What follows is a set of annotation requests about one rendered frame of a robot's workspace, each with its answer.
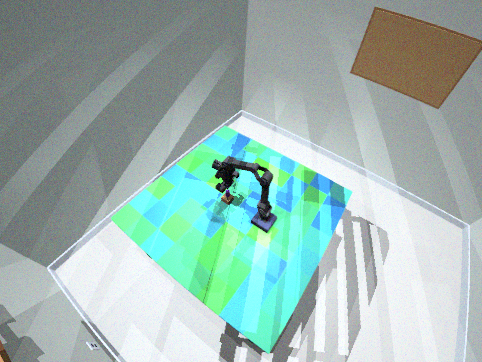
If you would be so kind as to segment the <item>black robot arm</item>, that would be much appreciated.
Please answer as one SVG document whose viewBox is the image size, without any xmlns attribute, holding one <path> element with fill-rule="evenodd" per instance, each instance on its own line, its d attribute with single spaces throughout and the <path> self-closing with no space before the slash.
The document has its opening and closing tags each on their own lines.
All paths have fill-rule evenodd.
<svg viewBox="0 0 482 362">
<path fill-rule="evenodd" d="M 267 223 L 267 221 L 271 218 L 270 212 L 273 209 L 273 207 L 270 205 L 270 201 L 268 200 L 270 184 L 274 177 L 272 172 L 269 171 L 266 167 L 259 165 L 258 163 L 236 160 L 234 157 L 231 156 L 227 156 L 222 162 L 214 159 L 211 167 L 217 170 L 217 172 L 215 173 L 216 179 L 223 179 L 222 174 L 225 177 L 230 177 L 236 169 L 252 172 L 256 180 L 260 183 L 260 186 L 262 187 L 261 199 L 257 204 L 260 215 L 258 218 L 263 222 Z M 261 177 L 258 173 L 258 170 L 264 172 Z"/>
</svg>

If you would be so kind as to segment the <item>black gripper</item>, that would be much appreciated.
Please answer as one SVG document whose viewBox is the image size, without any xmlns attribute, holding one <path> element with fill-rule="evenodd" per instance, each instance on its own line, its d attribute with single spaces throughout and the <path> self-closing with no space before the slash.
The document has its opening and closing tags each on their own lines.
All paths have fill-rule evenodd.
<svg viewBox="0 0 482 362">
<path fill-rule="evenodd" d="M 222 179 L 223 182 L 218 183 L 215 186 L 215 189 L 218 190 L 221 193 L 223 193 L 226 190 L 226 188 L 229 189 L 230 186 L 234 183 L 233 178 L 234 177 L 238 178 L 240 176 L 240 174 L 239 174 L 239 172 L 234 171 L 230 177 L 225 177 L 223 174 L 222 174 L 222 176 L 223 176 L 223 179 Z"/>
</svg>

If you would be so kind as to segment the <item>tan square block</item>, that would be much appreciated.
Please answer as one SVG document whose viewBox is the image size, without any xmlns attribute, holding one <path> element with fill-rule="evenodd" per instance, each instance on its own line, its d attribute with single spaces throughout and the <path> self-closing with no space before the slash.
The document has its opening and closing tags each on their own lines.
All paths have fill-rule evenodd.
<svg viewBox="0 0 482 362">
<path fill-rule="evenodd" d="M 221 201 L 223 201 L 227 205 L 229 205 L 233 201 L 233 199 L 234 199 L 234 196 L 232 194 L 230 194 L 228 198 L 226 197 L 226 193 L 221 197 Z"/>
</svg>

